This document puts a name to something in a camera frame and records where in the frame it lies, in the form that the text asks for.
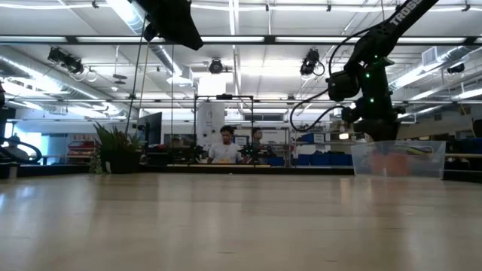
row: black metal frame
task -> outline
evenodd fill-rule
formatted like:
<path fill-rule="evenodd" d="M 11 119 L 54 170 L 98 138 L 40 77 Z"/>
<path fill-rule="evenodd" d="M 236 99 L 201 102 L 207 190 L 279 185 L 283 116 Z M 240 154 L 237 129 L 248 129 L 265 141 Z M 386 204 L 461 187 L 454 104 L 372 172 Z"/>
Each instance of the black metal frame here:
<path fill-rule="evenodd" d="M 51 37 L 51 38 L 65 38 L 66 41 L 26 41 L 23 37 Z M 2 41 L 1 38 L 10 38 L 8 41 Z M 135 35 L 0 35 L 0 44 L 12 45 L 12 44 L 49 44 L 49 45 L 138 45 L 139 41 L 79 41 L 78 38 L 132 38 L 137 37 Z M 232 35 L 204 35 L 201 38 L 219 37 L 229 38 Z M 263 37 L 263 41 L 205 41 L 204 44 L 217 44 L 217 45 L 338 45 L 340 41 L 276 41 L 276 38 L 284 37 L 304 37 L 304 38 L 340 38 L 345 39 L 348 36 L 345 35 L 236 35 L 236 37 Z M 403 38 L 463 38 L 462 42 L 417 42 L 417 43 L 403 43 L 398 42 L 397 46 L 461 46 L 461 45 L 477 45 L 478 36 L 404 36 Z M 151 45 L 166 45 L 176 44 L 171 41 L 152 41 Z M 355 41 L 347 41 L 346 45 L 354 45 Z"/>
<path fill-rule="evenodd" d="M 252 131 L 253 131 L 253 128 L 255 128 L 255 118 L 254 118 L 254 113 L 255 113 L 255 98 L 253 95 L 241 95 L 241 96 L 235 96 L 235 95 L 227 95 L 227 96 L 222 96 L 222 95 L 217 95 L 217 96 L 213 96 L 213 95 L 195 95 L 194 96 L 194 144 L 197 145 L 197 128 L 196 128 L 196 120 L 197 120 L 197 116 L 196 116 L 196 113 L 197 113 L 197 100 L 199 98 L 207 98 L 205 101 L 206 102 L 209 102 L 209 98 L 215 98 L 215 99 L 219 99 L 219 100 L 226 100 L 226 101 L 230 101 L 232 100 L 233 98 L 238 98 L 240 99 L 241 101 L 244 99 L 250 99 L 251 100 L 251 136 L 249 136 L 249 139 L 250 141 L 252 142 L 253 140 L 253 135 L 252 135 Z"/>

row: ductwork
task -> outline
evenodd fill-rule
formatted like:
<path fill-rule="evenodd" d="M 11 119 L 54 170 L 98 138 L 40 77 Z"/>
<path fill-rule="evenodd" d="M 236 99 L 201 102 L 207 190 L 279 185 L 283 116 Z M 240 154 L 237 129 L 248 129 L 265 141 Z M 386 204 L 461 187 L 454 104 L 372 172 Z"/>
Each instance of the ductwork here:
<path fill-rule="evenodd" d="M 432 72 L 446 69 L 466 61 L 466 57 L 479 50 L 478 46 L 432 47 L 422 53 L 422 61 L 398 73 L 389 80 L 389 89 L 396 91 L 402 87 L 430 75 Z"/>
<path fill-rule="evenodd" d="M 136 4 L 136 2 L 132 2 L 132 4 L 130 4 L 125 0 L 106 1 L 119 15 L 119 17 L 127 24 L 127 26 L 129 26 L 134 34 L 142 35 L 145 12 Z M 188 79 L 192 82 L 192 72 L 190 69 L 187 66 L 182 66 L 176 63 L 172 59 L 172 56 L 169 55 L 165 47 L 161 45 L 149 45 L 149 49 L 151 49 L 152 53 L 157 56 L 167 71 L 174 77 L 174 81 L 176 77 L 183 77 L 184 79 Z"/>
<path fill-rule="evenodd" d="M 0 52 L 2 65 L 9 67 L 11 71 L 17 71 L 9 77 L 18 81 L 32 79 L 32 82 L 37 84 L 38 88 L 46 91 L 45 93 L 47 94 L 43 95 L 57 99 L 68 99 L 70 96 L 79 97 L 80 95 L 83 99 L 112 99 L 112 97 L 103 92 L 95 90 L 84 83 L 77 82 L 68 75 L 49 68 L 10 47 L 0 46 Z M 125 104 L 116 104 L 113 108 L 116 108 L 117 111 L 129 111 L 129 106 Z M 138 111 L 134 110 L 131 116 L 137 118 Z"/>

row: plastic storage container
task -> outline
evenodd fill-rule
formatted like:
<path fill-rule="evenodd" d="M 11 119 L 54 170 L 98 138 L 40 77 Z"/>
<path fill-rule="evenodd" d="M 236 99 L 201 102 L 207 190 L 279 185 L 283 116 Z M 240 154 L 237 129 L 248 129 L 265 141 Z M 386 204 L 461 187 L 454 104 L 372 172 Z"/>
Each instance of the plastic storage container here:
<path fill-rule="evenodd" d="M 387 141 L 352 146 L 355 175 L 444 176 L 445 142 Z"/>

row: man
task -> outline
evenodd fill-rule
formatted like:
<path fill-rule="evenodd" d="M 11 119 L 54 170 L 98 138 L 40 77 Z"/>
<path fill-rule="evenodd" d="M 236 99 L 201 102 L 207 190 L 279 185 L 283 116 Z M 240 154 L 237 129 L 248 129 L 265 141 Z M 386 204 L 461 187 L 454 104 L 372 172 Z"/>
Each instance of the man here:
<path fill-rule="evenodd" d="M 241 147 L 234 144 L 234 130 L 231 126 L 223 126 L 220 130 L 223 138 L 222 143 L 215 143 L 209 149 L 208 163 L 238 163 L 243 160 L 239 150 Z"/>
<path fill-rule="evenodd" d="M 8 147 L 5 148 L 9 153 L 13 154 L 16 157 L 19 157 L 24 160 L 29 159 L 29 155 L 18 148 L 18 142 L 20 142 L 20 138 L 16 135 L 11 136 L 9 139 L 13 139 L 13 142 L 8 142 Z"/>
<path fill-rule="evenodd" d="M 261 131 L 260 127 L 253 128 L 253 145 L 259 146 L 261 145 L 261 140 L 263 139 L 263 131 Z"/>
<path fill-rule="evenodd" d="M 253 151 L 256 153 L 254 155 L 255 163 L 257 164 L 266 164 L 266 160 L 258 156 L 258 152 L 263 149 L 261 140 L 263 138 L 263 131 L 261 131 L 260 127 L 255 127 L 252 130 L 253 133 Z"/>

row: robotic arm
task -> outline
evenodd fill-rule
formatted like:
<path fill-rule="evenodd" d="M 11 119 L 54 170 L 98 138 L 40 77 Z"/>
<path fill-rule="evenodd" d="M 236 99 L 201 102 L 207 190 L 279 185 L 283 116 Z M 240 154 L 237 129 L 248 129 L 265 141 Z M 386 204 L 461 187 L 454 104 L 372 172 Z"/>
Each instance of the robotic arm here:
<path fill-rule="evenodd" d="M 343 71 L 330 74 L 328 95 L 341 102 L 356 96 L 361 88 L 362 97 L 354 109 L 342 109 L 341 117 L 354 123 L 356 132 L 364 132 L 374 141 L 395 140 L 400 123 L 398 114 L 403 108 L 393 108 L 385 67 L 394 62 L 387 56 L 397 40 L 438 0 L 407 0 L 387 20 L 372 26 L 355 44 L 355 49 Z"/>

